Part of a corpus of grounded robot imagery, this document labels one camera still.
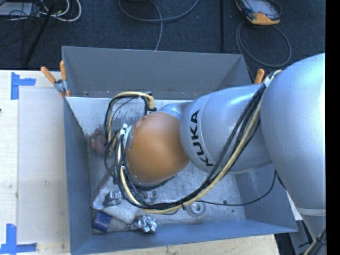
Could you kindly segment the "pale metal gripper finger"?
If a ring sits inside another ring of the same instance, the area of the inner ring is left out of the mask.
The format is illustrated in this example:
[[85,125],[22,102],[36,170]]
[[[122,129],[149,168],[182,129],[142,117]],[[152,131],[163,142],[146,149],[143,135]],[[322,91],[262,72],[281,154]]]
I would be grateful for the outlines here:
[[104,209],[119,205],[123,202],[123,197],[120,191],[107,191],[100,193],[93,201],[94,209]]
[[143,199],[145,203],[155,203],[158,198],[157,190],[143,191]]

